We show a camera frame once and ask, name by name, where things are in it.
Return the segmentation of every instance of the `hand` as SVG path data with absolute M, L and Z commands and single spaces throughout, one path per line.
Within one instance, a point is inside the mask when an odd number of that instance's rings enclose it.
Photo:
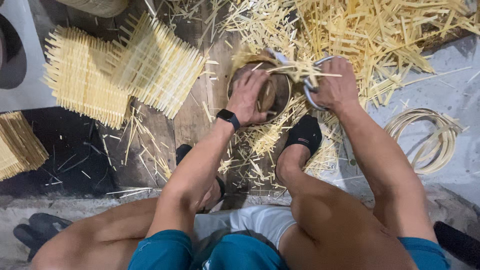
M 358 90 L 352 64 L 345 58 L 335 57 L 322 63 L 322 72 L 340 74 L 341 77 L 323 76 L 318 93 L 311 93 L 313 101 L 340 113 L 346 106 L 358 105 Z
M 257 99 L 268 77 L 269 73 L 265 70 L 247 71 L 233 83 L 232 96 L 226 109 L 237 116 L 241 126 L 265 122 L 267 119 L 266 112 L 258 111 Z

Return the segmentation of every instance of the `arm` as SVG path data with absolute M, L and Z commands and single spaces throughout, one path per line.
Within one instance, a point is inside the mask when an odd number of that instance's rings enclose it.
M 400 146 L 360 106 L 352 65 L 335 58 L 323 70 L 342 77 L 325 77 L 315 102 L 333 111 L 346 131 L 375 196 L 374 215 L 396 236 L 436 242 L 423 185 Z
M 234 83 L 226 109 L 235 113 L 241 125 L 265 120 L 266 114 L 258 112 L 256 101 L 267 78 L 267 72 L 258 70 L 245 73 Z M 218 119 L 210 133 L 185 156 L 158 198 L 147 237 L 163 230 L 192 232 L 198 204 L 215 181 L 220 159 L 233 133 L 231 123 Z

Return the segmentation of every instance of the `black mat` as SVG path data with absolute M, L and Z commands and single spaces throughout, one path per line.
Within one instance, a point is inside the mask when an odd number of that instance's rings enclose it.
M 0 182 L 0 195 L 27 197 L 53 192 L 92 198 L 114 190 L 112 168 L 95 120 L 61 107 L 22 113 L 49 159 L 37 171 L 23 172 Z

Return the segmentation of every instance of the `white shorts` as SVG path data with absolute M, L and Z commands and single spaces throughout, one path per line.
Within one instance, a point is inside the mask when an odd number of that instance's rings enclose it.
M 199 242 L 218 230 L 253 231 L 265 236 L 278 249 L 283 233 L 297 223 L 290 207 L 257 205 L 195 215 L 192 242 Z

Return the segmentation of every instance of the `black smartwatch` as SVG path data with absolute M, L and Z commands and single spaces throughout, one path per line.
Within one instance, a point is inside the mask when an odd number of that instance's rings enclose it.
M 237 119 L 237 116 L 229 110 L 222 109 L 216 114 L 216 117 L 232 123 L 235 131 L 237 131 L 240 128 L 240 122 Z

